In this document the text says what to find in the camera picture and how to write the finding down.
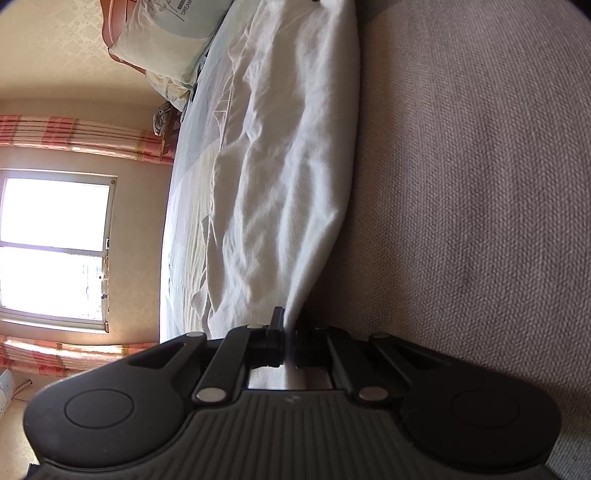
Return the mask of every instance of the window frame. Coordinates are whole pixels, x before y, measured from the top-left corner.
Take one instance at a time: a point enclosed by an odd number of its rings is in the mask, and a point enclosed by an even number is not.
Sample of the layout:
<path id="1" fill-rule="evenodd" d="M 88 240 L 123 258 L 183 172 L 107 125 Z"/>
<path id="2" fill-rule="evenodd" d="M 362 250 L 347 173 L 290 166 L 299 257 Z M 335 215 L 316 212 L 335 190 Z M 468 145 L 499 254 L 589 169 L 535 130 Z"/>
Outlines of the window frame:
<path id="1" fill-rule="evenodd" d="M 69 317 L 55 317 L 50 315 L 22 312 L 2 307 L 0 303 L 0 317 L 11 323 L 22 323 L 23 325 L 34 325 L 42 327 L 54 327 L 63 330 L 78 331 L 102 330 L 109 332 L 109 243 L 111 238 L 111 223 L 113 218 L 113 200 L 115 197 L 115 186 L 117 177 L 111 175 L 95 173 L 78 173 L 68 171 L 48 171 L 48 170 L 21 170 L 21 169 L 1 169 L 0 170 L 0 222 L 2 221 L 2 208 L 4 205 L 4 190 L 6 181 L 9 179 L 28 179 L 28 180 L 55 180 L 70 181 L 74 183 L 87 183 L 94 185 L 106 185 L 109 187 L 109 196 L 107 199 L 105 229 L 103 232 L 103 250 L 81 250 L 75 248 L 57 248 L 45 247 L 41 245 L 15 244 L 12 242 L 3 242 L 0 240 L 0 247 L 24 248 L 30 250 L 41 250 L 49 252 L 61 252 L 73 255 L 85 255 L 88 257 L 102 258 L 102 320 L 76 319 Z"/>

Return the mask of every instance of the floor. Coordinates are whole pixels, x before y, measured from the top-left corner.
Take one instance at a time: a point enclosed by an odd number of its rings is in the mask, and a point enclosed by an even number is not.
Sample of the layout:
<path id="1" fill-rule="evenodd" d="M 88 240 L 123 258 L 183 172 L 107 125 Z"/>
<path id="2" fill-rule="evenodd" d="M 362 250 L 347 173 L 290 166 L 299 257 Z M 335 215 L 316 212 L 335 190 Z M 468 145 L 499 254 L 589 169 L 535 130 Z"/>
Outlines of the floor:
<path id="1" fill-rule="evenodd" d="M 0 422 L 0 478 L 21 480 L 29 463 L 37 463 L 22 429 L 22 415 L 27 402 L 14 399 Z"/>

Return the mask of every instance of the window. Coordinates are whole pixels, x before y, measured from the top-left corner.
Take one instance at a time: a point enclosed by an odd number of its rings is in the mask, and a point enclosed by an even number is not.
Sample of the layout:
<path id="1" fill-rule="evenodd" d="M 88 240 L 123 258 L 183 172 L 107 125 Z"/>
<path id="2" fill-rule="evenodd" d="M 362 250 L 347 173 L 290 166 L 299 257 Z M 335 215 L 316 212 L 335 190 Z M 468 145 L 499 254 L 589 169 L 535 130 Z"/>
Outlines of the window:
<path id="1" fill-rule="evenodd" d="M 0 315 L 107 325 L 113 177 L 0 171 Z"/>

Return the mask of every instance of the sunlight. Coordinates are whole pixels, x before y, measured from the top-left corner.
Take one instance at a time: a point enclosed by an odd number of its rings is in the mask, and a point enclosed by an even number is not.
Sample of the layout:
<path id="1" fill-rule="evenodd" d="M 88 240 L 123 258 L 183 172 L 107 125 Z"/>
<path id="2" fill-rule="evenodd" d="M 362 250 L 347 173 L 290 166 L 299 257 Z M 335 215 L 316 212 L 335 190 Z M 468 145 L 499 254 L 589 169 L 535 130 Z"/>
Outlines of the sunlight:
<path id="1" fill-rule="evenodd" d="M 0 239 L 101 252 L 108 199 L 108 185 L 7 179 Z"/>
<path id="2" fill-rule="evenodd" d="M 55 317 L 102 320 L 101 274 L 101 257 L 2 247 L 2 307 Z"/>

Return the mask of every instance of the wall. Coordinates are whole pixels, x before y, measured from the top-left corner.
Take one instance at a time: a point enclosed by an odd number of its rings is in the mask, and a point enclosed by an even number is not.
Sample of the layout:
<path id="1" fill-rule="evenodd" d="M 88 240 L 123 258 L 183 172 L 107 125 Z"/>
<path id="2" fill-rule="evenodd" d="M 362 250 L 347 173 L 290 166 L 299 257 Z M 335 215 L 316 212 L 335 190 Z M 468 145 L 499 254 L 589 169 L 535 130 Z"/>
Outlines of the wall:
<path id="1" fill-rule="evenodd" d="M 0 100 L 162 103 L 144 76 L 109 57 L 99 0 L 17 0 L 0 14 Z"/>
<path id="2" fill-rule="evenodd" d="M 155 110 L 152 106 L 92 100 L 0 100 L 0 115 L 70 116 L 138 130 L 152 130 Z"/>
<path id="3" fill-rule="evenodd" d="M 53 382 L 57 382 L 59 378 L 57 377 L 50 377 L 48 375 L 38 375 L 38 374 L 28 374 L 25 372 L 19 372 L 16 370 L 12 370 L 12 376 L 14 377 L 14 388 L 19 387 L 27 380 L 31 380 L 33 383 L 24 388 L 19 393 L 14 395 L 14 400 L 20 400 L 23 402 L 29 402 L 33 398 L 33 395 L 40 391 L 42 388 L 52 384 Z"/>
<path id="4" fill-rule="evenodd" d="M 64 332 L 0 321 L 0 335 L 81 345 L 158 341 L 160 258 L 171 167 L 34 148 L 0 148 L 0 168 L 117 176 L 109 250 L 109 333 Z"/>

